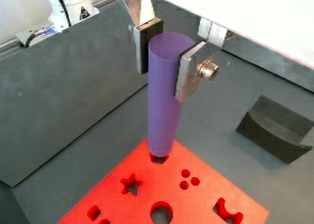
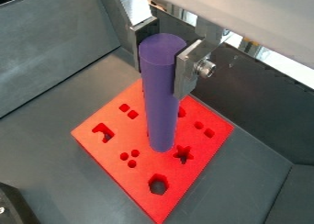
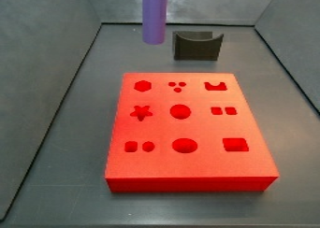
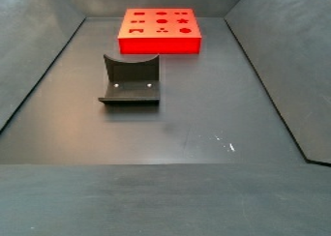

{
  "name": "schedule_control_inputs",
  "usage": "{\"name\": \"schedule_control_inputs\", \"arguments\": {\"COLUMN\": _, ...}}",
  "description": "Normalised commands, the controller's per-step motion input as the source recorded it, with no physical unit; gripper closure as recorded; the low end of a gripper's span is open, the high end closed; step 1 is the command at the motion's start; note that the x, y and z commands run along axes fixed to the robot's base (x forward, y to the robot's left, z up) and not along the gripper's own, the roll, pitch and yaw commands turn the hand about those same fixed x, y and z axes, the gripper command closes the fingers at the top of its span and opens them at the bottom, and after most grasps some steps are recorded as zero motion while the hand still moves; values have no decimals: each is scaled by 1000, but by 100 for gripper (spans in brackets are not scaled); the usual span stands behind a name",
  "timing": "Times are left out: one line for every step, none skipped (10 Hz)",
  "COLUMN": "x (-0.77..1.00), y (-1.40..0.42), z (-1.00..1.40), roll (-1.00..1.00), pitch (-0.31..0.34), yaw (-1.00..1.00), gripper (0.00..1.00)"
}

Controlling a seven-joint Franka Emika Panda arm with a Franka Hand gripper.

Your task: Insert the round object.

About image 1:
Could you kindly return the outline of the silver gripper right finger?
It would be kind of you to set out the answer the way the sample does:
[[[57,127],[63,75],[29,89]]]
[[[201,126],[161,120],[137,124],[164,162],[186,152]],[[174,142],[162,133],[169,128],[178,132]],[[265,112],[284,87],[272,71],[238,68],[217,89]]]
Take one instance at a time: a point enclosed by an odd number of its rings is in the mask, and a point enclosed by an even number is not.
[[[217,77],[214,57],[222,50],[228,29],[202,18],[198,35],[204,41],[193,45],[181,56],[176,87],[176,98],[181,103],[197,92],[201,79],[212,81]]]

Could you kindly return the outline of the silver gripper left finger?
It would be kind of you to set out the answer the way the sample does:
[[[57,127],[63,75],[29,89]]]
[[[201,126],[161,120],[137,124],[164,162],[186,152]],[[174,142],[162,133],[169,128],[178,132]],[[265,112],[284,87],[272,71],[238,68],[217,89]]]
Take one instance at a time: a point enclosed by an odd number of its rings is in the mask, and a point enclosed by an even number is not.
[[[164,20],[157,17],[151,0],[122,0],[130,15],[130,31],[135,41],[138,72],[149,72],[149,42],[164,32]]]

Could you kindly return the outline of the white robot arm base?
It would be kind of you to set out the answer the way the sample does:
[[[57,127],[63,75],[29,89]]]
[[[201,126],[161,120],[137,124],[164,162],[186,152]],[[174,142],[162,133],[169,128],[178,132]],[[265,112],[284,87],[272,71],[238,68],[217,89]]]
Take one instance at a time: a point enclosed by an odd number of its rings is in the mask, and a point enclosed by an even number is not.
[[[26,48],[41,38],[62,33],[67,28],[99,13],[93,0],[50,0],[50,3],[53,12],[49,20],[17,35]]]

